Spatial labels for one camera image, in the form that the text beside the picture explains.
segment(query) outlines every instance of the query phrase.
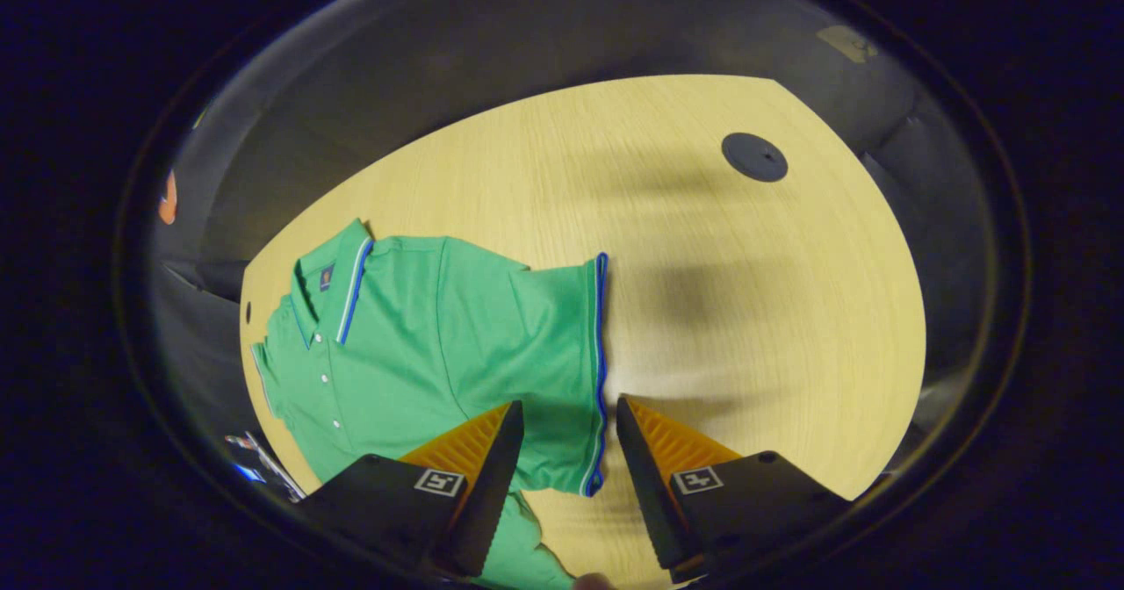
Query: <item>wooden table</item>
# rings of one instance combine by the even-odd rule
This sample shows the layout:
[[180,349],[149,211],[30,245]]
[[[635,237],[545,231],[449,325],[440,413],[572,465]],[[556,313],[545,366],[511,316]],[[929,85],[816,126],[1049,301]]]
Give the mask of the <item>wooden table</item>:
[[[720,149],[732,133],[778,146],[788,176],[756,182],[734,171]],[[247,387],[278,457],[308,491],[319,482],[270,417],[248,345],[289,291],[294,258],[354,218],[375,238],[454,235],[533,269],[606,251],[607,402],[634,394],[742,454],[780,452],[847,499],[886,465],[917,401],[917,274],[887,202],[830,127],[767,79],[598,82],[497,107],[395,151],[250,263]],[[593,499],[527,494],[543,542],[574,574],[668,587],[613,421],[605,471]]]

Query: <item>shirt placket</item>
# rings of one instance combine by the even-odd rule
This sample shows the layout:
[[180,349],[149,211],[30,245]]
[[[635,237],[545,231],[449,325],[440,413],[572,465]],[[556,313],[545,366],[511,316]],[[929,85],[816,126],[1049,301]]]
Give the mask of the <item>shirt placket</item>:
[[328,402],[330,405],[330,412],[326,415],[327,420],[324,421],[324,425],[326,429],[333,434],[339,445],[348,446],[350,443],[347,442],[347,432],[344,427],[344,420],[339,414],[339,399],[336,398],[329,338],[325,337],[325,335],[320,334],[320,332],[316,332],[312,335],[312,344],[309,346],[309,351],[312,353],[312,357],[315,360],[316,375],[312,378],[312,381],[319,384],[320,390],[329,391]]

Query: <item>shirt sleeve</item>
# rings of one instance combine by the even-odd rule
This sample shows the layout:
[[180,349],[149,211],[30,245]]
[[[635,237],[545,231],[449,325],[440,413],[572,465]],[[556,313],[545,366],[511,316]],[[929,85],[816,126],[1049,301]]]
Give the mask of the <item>shirt sleeve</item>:
[[513,490],[587,496],[599,410],[595,263],[529,271],[450,238],[437,325],[450,389],[469,418],[522,399],[524,437]]
[[250,345],[250,353],[254,358],[254,366],[257,369],[257,378],[262,382],[262,392],[265,393],[265,403],[270,408],[273,418],[285,418],[285,399],[281,391],[281,384],[270,366],[270,356],[264,343],[253,343]]
[[569,590],[573,578],[542,544],[538,520],[520,493],[508,493],[483,573],[475,583],[495,590]]

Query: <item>blue sleeve trim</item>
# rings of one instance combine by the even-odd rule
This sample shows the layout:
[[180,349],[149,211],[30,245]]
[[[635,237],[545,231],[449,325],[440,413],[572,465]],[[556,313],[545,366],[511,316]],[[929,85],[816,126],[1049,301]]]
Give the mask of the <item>blue sleeve trim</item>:
[[593,462],[593,473],[586,481],[584,494],[587,498],[597,493],[605,484],[605,476],[601,474],[601,460],[605,457],[605,428],[608,426],[608,415],[605,407],[605,378],[608,374],[608,365],[605,362],[605,347],[601,343],[601,327],[605,315],[605,276],[609,271],[609,255],[601,253],[596,258],[597,267],[597,407],[601,414],[601,426],[597,433],[597,459]]

